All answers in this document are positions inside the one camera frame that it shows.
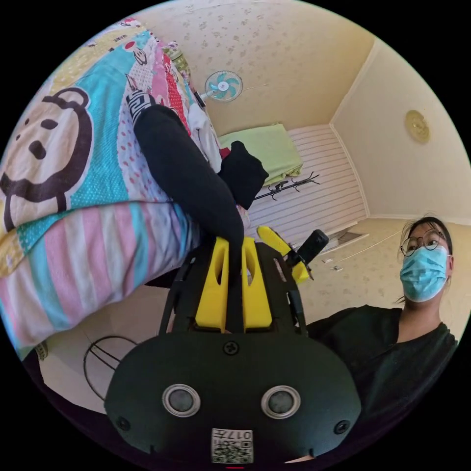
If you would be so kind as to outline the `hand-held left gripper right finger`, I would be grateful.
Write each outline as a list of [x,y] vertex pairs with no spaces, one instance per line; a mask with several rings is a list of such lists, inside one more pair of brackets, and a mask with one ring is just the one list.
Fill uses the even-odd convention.
[[242,245],[241,288],[244,329],[268,329],[272,315],[256,243],[251,237],[245,237]]

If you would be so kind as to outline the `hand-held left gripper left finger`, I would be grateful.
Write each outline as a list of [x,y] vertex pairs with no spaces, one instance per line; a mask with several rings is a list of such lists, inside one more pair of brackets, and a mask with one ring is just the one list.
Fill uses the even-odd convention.
[[195,316],[198,328],[225,332],[229,280],[229,243],[218,237]]

